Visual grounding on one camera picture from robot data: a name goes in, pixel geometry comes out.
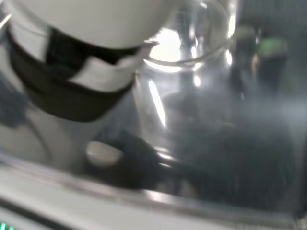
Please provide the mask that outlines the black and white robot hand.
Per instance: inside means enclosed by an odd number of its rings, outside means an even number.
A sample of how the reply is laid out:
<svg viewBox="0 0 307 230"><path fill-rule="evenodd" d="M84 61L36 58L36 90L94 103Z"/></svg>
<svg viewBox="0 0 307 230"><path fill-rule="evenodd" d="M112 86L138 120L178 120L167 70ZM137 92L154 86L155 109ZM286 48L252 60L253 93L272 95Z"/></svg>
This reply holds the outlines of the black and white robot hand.
<svg viewBox="0 0 307 230"><path fill-rule="evenodd" d="M3 0L1 148L24 161L152 189L158 157L109 129L176 0Z"/></svg>

